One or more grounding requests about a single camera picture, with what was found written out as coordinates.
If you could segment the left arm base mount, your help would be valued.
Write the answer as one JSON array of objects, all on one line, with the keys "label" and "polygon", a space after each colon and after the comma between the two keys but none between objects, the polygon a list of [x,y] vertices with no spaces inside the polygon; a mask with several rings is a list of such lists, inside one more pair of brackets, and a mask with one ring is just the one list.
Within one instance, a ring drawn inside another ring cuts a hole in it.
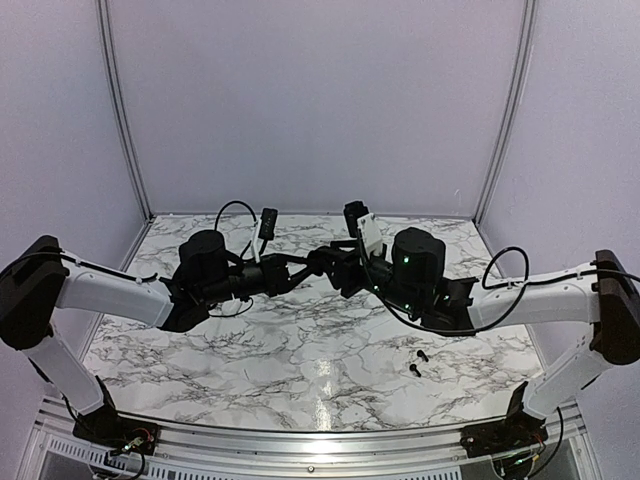
[{"label": "left arm base mount", "polygon": [[77,438],[112,449],[122,450],[125,445],[136,439],[142,443],[138,448],[144,455],[152,455],[156,448],[160,427],[156,423],[122,416],[104,382],[96,377],[103,402],[95,411],[83,415],[73,413],[71,405],[68,411],[74,419],[73,435]]}]

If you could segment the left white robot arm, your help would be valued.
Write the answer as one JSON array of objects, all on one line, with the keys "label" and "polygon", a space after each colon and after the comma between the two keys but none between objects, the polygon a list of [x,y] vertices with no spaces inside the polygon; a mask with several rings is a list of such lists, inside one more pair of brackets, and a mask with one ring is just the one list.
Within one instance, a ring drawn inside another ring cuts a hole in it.
[{"label": "left white robot arm", "polygon": [[244,261],[215,230],[192,235],[178,252],[172,277],[133,277],[76,258],[60,248],[57,238],[45,235],[1,273],[2,341],[22,352],[76,410],[79,424],[106,445],[125,438],[126,423],[107,388],[58,335],[55,313],[112,315],[185,333],[208,320],[218,304],[288,293],[318,270],[309,260],[287,254]]}]

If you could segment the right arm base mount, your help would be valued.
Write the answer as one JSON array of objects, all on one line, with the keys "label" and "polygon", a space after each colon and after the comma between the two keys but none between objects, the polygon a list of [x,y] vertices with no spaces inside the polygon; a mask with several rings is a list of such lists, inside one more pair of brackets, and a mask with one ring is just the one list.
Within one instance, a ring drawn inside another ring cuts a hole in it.
[{"label": "right arm base mount", "polygon": [[528,383],[523,382],[514,390],[503,419],[462,428],[460,445],[469,458],[529,447],[548,439],[545,420],[524,411],[527,386]]}]

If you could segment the black earbud charging case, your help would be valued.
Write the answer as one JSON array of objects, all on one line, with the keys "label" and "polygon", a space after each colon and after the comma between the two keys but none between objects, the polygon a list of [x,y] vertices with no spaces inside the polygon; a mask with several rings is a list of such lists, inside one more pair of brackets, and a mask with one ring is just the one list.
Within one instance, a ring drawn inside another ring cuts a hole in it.
[{"label": "black earbud charging case", "polygon": [[325,260],[326,256],[323,251],[314,250],[307,255],[308,266],[316,276],[322,276],[325,274]]}]

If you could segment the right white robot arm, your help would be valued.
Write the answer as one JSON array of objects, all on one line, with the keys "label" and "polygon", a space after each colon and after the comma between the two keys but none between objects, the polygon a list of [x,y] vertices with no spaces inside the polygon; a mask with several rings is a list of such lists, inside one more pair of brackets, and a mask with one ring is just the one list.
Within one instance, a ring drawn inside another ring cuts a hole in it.
[{"label": "right white robot arm", "polygon": [[442,241],[410,227],[391,247],[358,232],[308,258],[343,297],[366,290],[405,326],[425,333],[464,337],[513,325],[589,325],[587,335],[514,391],[495,428],[502,446],[519,446],[535,424],[605,371],[638,362],[639,279],[613,252],[600,250],[592,262],[562,272],[525,273],[493,284],[486,277],[445,277],[444,256]]}]

